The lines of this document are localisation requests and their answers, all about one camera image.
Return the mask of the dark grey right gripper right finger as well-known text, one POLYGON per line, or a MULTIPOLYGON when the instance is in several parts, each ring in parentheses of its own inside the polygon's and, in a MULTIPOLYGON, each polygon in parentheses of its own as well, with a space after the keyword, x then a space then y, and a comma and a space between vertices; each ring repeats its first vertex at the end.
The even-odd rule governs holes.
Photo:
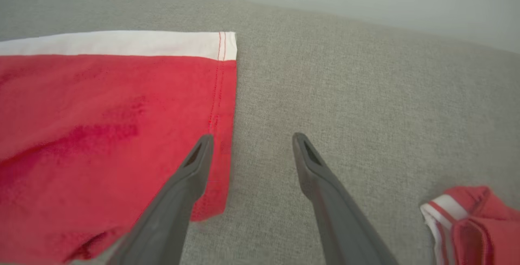
POLYGON ((299 185, 311 201, 327 265, 395 265, 368 218, 303 133, 292 137, 299 185))

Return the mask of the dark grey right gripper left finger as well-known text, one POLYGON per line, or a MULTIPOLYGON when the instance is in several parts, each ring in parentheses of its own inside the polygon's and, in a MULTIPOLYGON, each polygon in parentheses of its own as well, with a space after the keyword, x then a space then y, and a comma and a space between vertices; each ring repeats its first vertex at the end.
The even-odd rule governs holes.
POLYGON ((108 264, 180 263, 193 206, 206 190, 213 149, 213 135, 204 134, 198 139, 124 237, 108 264))

